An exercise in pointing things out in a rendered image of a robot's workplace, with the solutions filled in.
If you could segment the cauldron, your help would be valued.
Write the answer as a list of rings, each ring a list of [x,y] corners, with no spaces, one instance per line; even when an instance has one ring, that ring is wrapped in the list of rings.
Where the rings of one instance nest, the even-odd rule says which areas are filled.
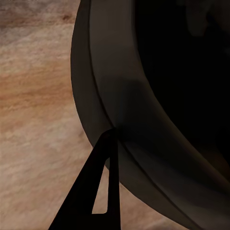
[[[119,182],[189,230],[230,230],[215,145],[230,129],[230,0],[80,0],[70,68],[92,147],[117,128]]]

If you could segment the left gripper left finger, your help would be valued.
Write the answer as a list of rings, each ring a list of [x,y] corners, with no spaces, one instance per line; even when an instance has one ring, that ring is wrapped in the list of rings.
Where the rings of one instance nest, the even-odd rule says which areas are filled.
[[[108,209],[104,214],[92,214],[108,158]],[[48,230],[121,230],[116,127],[100,136]]]

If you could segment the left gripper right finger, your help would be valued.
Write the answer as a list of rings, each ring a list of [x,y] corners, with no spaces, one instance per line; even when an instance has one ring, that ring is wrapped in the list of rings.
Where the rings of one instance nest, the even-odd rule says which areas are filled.
[[[215,138],[215,145],[230,166],[230,129],[220,127]]]

